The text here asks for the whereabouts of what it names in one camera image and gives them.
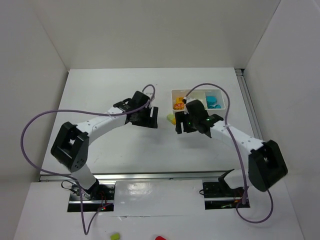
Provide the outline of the yellow green lego stack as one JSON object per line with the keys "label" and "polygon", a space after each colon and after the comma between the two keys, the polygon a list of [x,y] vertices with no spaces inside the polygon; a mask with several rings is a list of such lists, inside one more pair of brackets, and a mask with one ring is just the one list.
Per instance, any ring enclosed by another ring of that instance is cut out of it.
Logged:
{"label": "yellow green lego stack", "polygon": [[175,115],[170,113],[166,116],[166,119],[173,125],[176,125],[176,118]]}

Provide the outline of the orange green lego stack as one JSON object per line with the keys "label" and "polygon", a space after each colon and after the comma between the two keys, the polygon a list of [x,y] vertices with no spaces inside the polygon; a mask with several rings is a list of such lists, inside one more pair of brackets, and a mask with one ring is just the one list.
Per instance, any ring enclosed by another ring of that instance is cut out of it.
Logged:
{"label": "orange green lego stack", "polygon": [[173,104],[173,110],[175,111],[183,111],[184,108],[185,108],[185,104],[182,101],[179,101]]}

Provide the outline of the orange lego brick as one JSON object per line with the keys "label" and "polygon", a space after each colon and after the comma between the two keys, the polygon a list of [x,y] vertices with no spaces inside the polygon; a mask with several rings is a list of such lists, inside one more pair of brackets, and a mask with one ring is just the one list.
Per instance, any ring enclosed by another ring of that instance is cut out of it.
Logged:
{"label": "orange lego brick", "polygon": [[177,98],[175,99],[175,103],[176,103],[176,104],[178,104],[178,103],[182,103],[182,102],[183,102],[183,100],[184,100],[184,98],[183,98],[183,97],[177,97]]}

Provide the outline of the teal rounded lego piece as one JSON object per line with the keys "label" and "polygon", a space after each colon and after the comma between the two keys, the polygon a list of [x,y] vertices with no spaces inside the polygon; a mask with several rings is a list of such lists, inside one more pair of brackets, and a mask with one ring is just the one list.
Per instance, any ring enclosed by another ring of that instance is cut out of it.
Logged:
{"label": "teal rounded lego piece", "polygon": [[218,100],[213,95],[207,95],[205,97],[208,109],[221,109],[222,107],[218,104]]}

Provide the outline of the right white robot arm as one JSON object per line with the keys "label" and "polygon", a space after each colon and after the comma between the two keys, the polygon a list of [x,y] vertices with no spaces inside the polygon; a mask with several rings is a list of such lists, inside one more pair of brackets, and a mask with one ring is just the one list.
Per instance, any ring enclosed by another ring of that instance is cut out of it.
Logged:
{"label": "right white robot arm", "polygon": [[199,132],[234,147],[241,157],[240,175],[245,186],[266,192],[288,174],[284,157],[275,141],[254,138],[229,125],[221,116],[209,115],[200,100],[187,100],[184,110],[174,115],[177,134]]}

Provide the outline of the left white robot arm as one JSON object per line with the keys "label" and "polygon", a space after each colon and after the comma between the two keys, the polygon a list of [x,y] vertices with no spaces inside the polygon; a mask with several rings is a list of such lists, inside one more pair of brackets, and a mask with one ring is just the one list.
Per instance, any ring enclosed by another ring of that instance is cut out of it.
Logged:
{"label": "left white robot arm", "polygon": [[104,187],[87,165],[90,144],[111,130],[128,123],[156,129],[159,108],[152,106],[152,101],[151,96],[136,91],[133,97],[115,103],[103,116],[78,124],[65,122],[55,138],[50,150],[51,155],[64,165],[80,187],[94,198],[104,191]]}

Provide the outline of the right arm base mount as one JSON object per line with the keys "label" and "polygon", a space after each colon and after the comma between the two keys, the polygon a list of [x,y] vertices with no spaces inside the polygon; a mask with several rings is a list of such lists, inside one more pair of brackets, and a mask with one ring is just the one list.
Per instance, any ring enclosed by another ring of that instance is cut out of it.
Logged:
{"label": "right arm base mount", "polygon": [[249,201],[245,205],[242,204],[244,194],[242,187],[231,189],[217,181],[203,182],[199,194],[204,197],[205,210],[235,209],[238,204],[239,208],[250,208]]}

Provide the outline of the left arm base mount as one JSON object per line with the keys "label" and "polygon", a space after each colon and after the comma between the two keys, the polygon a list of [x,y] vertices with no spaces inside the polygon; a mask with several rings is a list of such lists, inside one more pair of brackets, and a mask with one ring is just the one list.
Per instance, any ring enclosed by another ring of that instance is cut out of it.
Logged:
{"label": "left arm base mount", "polygon": [[[76,184],[72,183],[71,186],[63,186],[65,190],[69,190],[69,200],[67,206],[68,213],[80,213],[81,201],[80,192]],[[83,212],[96,212],[99,208],[103,207],[101,212],[113,212],[114,211],[114,199],[115,199],[115,182],[107,182],[104,184],[104,189],[99,191],[95,196],[90,196],[84,190],[82,191],[83,198]]]}

